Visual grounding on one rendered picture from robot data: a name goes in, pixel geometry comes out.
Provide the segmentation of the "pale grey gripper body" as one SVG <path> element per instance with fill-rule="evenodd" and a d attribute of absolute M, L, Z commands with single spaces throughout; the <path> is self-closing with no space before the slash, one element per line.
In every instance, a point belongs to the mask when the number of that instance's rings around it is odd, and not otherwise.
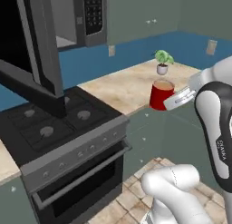
<path fill-rule="evenodd" d="M 166 99 L 163 103 L 167 111 L 174 110 L 185 103 L 191 101 L 194 98 L 195 91 L 191 90 L 188 86 L 183 88 L 182 90 L 174 93 L 168 99 Z"/>

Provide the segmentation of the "red cup of tea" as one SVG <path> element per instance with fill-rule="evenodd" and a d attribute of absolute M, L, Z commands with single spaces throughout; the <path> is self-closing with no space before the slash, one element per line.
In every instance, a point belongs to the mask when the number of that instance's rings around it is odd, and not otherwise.
<path fill-rule="evenodd" d="M 156 80 L 151 87 L 150 107 L 158 111 L 165 111 L 163 102 L 175 93 L 174 88 L 174 84 L 170 81 Z"/>

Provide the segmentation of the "green plant in white pot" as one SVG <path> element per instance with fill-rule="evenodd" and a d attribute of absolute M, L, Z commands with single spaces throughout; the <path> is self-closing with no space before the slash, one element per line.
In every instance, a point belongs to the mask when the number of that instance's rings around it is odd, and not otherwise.
<path fill-rule="evenodd" d="M 164 50 L 157 50 L 154 56 L 158 62 L 157 74 L 165 75 L 168 72 L 169 63 L 174 64 L 174 58 Z"/>

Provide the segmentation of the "grey-green base cupboard run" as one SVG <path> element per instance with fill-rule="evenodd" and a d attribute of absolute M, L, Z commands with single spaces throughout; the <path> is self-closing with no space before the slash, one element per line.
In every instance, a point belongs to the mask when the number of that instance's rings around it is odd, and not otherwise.
<path fill-rule="evenodd" d="M 161 157 L 175 164 L 193 164 L 199 171 L 201 181 L 216 192 L 221 192 L 214 179 L 204 133 L 193 102 L 169 112 L 151 108 L 135 112 L 130 116 L 127 141 L 132 150 L 124 157 L 124 179 L 153 158 Z"/>

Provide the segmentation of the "grey microwave oven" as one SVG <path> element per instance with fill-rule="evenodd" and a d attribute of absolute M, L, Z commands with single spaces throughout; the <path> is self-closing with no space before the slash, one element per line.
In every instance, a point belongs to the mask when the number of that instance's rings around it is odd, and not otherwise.
<path fill-rule="evenodd" d="M 51 0 L 59 49 L 107 42 L 107 0 Z"/>

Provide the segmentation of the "dark oven door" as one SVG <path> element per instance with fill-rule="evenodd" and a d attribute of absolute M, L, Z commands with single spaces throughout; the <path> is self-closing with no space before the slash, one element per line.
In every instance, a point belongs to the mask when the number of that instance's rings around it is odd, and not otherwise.
<path fill-rule="evenodd" d="M 39 224 L 84 224 L 122 192 L 124 141 L 38 190 L 32 203 Z"/>

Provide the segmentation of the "dark microwave door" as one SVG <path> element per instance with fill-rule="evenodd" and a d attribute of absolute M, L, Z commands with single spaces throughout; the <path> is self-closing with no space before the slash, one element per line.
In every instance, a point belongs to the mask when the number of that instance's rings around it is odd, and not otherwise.
<path fill-rule="evenodd" d="M 0 84 L 66 115 L 51 0 L 0 0 Z"/>

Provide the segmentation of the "dark grey stove with hob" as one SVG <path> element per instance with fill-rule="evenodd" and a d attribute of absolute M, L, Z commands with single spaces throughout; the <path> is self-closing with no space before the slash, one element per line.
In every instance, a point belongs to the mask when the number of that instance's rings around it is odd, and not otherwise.
<path fill-rule="evenodd" d="M 127 116 L 78 86 L 65 91 L 67 115 L 58 119 L 26 103 L 0 112 L 0 140 L 22 173 L 32 196 L 120 141 L 126 142 Z"/>

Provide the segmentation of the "grey-green wall cupboard door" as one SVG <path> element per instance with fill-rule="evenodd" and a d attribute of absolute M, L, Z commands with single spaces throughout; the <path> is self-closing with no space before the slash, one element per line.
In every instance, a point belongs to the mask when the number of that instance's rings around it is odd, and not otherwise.
<path fill-rule="evenodd" d="M 107 0 L 108 45 L 126 43 L 148 35 L 149 0 Z"/>
<path fill-rule="evenodd" d="M 152 32 L 165 34 L 177 30 L 179 20 L 179 0 L 151 0 L 152 2 Z"/>

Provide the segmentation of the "grey-green corner wall cupboard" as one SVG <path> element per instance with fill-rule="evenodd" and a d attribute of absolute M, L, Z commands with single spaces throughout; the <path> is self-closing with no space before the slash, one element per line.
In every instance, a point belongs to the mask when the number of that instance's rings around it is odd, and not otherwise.
<path fill-rule="evenodd" d="M 181 0 L 179 30 L 232 41 L 232 0 Z"/>

